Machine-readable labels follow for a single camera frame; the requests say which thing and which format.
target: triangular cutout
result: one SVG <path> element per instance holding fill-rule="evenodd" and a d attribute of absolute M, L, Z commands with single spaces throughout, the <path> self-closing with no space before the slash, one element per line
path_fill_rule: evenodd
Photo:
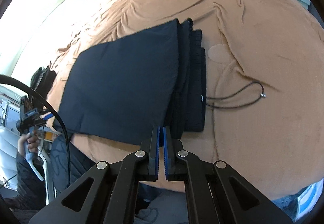
<path fill-rule="evenodd" d="M 62 200 L 62 205 L 69 209 L 79 212 L 85 202 L 85 198 L 93 183 L 93 178 L 87 178 L 81 185 L 72 191 L 65 199 Z"/>
<path fill-rule="evenodd" d="M 260 201 L 234 177 L 229 178 L 229 182 L 239 201 L 242 210 L 246 211 L 260 204 Z"/>

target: hand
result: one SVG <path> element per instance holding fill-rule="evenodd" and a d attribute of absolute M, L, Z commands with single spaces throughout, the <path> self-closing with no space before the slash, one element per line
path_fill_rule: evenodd
<path fill-rule="evenodd" d="M 36 134 L 37 132 L 34 131 L 34 136 L 31 138 L 28 138 L 30 134 L 22 135 L 19 140 L 18 140 L 18 152 L 21 154 L 22 157 L 25 157 L 25 147 L 24 147 L 24 142 L 28 142 L 28 150 L 32 153 L 38 153 L 38 136 Z"/>

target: circular imprint on blanket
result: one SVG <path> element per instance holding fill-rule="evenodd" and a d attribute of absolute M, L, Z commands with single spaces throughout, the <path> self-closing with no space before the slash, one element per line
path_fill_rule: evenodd
<path fill-rule="evenodd" d="M 234 59 L 227 44 L 217 44 L 208 50 L 208 57 L 217 63 L 228 63 Z"/>

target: person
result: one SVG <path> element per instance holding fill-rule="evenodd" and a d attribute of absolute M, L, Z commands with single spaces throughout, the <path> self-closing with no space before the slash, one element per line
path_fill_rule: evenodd
<path fill-rule="evenodd" d="M 17 164 L 17 195 L 4 199 L 14 216 L 21 224 L 28 224 L 30 219 L 46 205 L 45 181 L 32 171 L 25 159 L 24 142 L 28 141 L 30 152 L 38 152 L 38 136 L 29 138 L 22 135 L 18 140 Z M 69 143 L 71 157 L 71 184 L 95 165 L 86 155 Z M 65 139 L 59 135 L 52 144 L 51 164 L 53 168 L 53 184 L 57 194 L 63 192 L 67 181 L 67 158 Z M 44 176 L 42 166 L 34 164 Z M 136 210 L 134 224 L 188 224 L 186 195 L 180 192 L 155 188 L 140 183 L 137 203 L 141 204 Z"/>

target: bed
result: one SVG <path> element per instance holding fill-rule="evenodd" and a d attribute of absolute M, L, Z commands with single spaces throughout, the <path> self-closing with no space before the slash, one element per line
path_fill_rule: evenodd
<path fill-rule="evenodd" d="M 190 17 L 203 32 L 207 96 L 229 95 L 259 80 L 267 97 L 235 111 L 208 108 L 204 131 L 184 133 L 184 148 L 207 162 L 226 161 L 272 200 L 323 178 L 324 30 L 298 1 L 90 0 L 84 15 L 51 65 L 57 77 L 48 101 L 56 110 L 82 51 Z M 253 97 L 242 93 L 229 104 Z M 91 135 L 75 134 L 72 143 L 90 159 L 108 163 L 138 150 Z M 150 185 L 184 191 L 183 183 L 163 180 L 162 158 L 160 163 L 159 180 Z"/>

